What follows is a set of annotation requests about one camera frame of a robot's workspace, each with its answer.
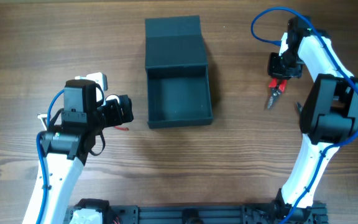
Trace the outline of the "red handled cutters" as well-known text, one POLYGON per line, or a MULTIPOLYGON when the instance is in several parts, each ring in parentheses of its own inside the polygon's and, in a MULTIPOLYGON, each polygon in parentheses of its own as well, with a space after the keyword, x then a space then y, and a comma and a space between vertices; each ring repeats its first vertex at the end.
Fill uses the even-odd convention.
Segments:
POLYGON ((270 110, 275 105, 282 93, 284 93, 287 87, 288 80, 273 78, 269 83, 271 95, 268 99, 266 109, 270 110))

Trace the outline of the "orange black pliers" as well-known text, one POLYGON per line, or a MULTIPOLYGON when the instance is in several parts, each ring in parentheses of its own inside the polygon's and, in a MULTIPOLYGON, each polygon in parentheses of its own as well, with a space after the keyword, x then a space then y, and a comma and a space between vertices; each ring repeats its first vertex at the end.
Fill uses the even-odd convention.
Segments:
POLYGON ((301 113, 301 111, 303 109, 302 105, 299 102, 296 102, 296 107, 298 109, 298 112, 301 113))

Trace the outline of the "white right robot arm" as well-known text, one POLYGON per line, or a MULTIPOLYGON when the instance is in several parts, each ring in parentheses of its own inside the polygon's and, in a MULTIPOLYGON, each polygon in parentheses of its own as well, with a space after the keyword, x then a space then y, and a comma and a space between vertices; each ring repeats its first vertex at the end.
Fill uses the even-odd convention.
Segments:
POLYGON ((339 143, 358 129, 358 78, 346 70, 331 47, 325 30, 313 31, 309 17, 293 17, 279 41, 278 53, 270 54, 268 74, 271 108, 291 78, 300 78, 306 66, 313 87, 300 107, 302 144, 287 182, 271 205, 270 219, 306 222, 319 181, 339 143))

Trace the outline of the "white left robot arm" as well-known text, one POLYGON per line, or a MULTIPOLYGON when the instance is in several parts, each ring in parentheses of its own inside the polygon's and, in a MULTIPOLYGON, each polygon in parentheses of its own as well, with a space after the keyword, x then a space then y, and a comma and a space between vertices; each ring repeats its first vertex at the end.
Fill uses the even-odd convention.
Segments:
POLYGON ((37 134, 39 171, 24 223, 62 223, 74 186, 88 155, 95 156, 103 129, 133 121, 127 95, 97 99, 104 90, 92 80, 68 80, 60 92, 64 106, 47 116, 47 128, 37 134))

